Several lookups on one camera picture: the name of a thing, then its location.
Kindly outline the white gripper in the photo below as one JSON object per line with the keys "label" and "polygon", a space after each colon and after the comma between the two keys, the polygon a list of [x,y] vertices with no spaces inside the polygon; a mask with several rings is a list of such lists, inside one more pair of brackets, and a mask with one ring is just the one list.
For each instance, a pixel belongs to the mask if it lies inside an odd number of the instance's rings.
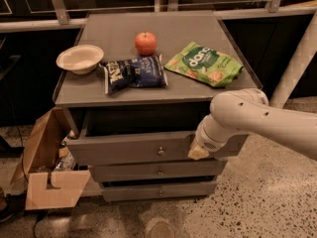
{"label": "white gripper", "polygon": [[205,116],[197,127],[188,157],[195,161],[208,158],[209,152],[219,151],[232,136],[232,129],[223,127],[211,115]]}

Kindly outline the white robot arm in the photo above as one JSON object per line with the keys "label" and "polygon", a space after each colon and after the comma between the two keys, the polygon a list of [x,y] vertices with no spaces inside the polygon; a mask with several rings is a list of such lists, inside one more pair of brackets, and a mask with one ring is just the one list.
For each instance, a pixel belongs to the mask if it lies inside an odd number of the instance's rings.
{"label": "white robot arm", "polygon": [[252,132],[317,160],[317,114],[284,108],[305,67],[316,61],[313,17],[236,19],[224,26],[263,88],[230,90],[213,97],[188,157],[222,156],[234,139]]}

